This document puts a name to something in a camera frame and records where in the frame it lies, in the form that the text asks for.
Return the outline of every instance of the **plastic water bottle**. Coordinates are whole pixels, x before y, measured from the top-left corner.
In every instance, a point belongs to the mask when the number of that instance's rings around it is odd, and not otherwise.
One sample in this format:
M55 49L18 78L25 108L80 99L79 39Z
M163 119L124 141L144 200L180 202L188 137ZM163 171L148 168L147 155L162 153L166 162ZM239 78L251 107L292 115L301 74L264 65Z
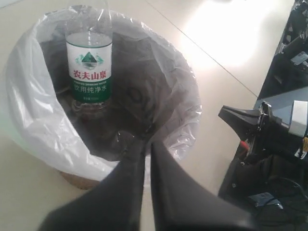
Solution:
M72 0L66 46L72 109L82 118L102 117L111 98L112 27L105 0Z

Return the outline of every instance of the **tile floor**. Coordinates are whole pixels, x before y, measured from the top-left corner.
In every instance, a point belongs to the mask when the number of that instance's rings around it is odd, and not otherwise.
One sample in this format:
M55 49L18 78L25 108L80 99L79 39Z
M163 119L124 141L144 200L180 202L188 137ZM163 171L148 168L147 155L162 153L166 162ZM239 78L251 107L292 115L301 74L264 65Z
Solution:
M252 108L294 0L109 0L110 8L143 21L172 42L192 66L203 115L182 167L217 193L239 139L217 114L226 104ZM18 38L63 0L24 0L0 9L0 69ZM0 139L0 227L33 231L44 216L83 193L9 139ZM151 194L144 191L144 231L154 230Z

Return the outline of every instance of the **cable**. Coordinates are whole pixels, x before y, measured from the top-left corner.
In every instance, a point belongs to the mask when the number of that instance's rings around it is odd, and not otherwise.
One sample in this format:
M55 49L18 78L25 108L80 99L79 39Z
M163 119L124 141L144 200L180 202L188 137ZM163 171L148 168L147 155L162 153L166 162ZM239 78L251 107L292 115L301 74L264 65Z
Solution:
M278 179L286 180L286 181L291 182L294 185L296 185L300 189L300 192L303 195L303 197L305 197L308 200L308 196L305 194L305 190L303 189L303 187L299 183L295 182L294 180L291 180L289 178L284 178L284 177L279 177Z

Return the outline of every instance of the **bottle label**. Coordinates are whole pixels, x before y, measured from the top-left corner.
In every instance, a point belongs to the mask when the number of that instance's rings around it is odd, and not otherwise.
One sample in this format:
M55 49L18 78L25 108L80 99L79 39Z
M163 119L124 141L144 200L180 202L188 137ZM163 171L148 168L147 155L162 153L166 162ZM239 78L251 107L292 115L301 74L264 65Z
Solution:
M112 43L97 48L67 45L73 98L82 103L101 103L111 96Z

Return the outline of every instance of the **black plastic claw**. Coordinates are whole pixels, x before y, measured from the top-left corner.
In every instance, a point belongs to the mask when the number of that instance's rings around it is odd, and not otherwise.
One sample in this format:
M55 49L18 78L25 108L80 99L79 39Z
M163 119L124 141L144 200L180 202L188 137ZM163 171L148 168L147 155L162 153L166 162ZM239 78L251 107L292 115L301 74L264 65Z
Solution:
M249 213L195 182L162 142L151 149L151 187L157 231L257 230Z
M144 145L132 144L93 190L49 213L40 231L138 231L144 180Z
M223 106L218 116L236 132L242 141L245 141L248 135L257 131L261 112Z

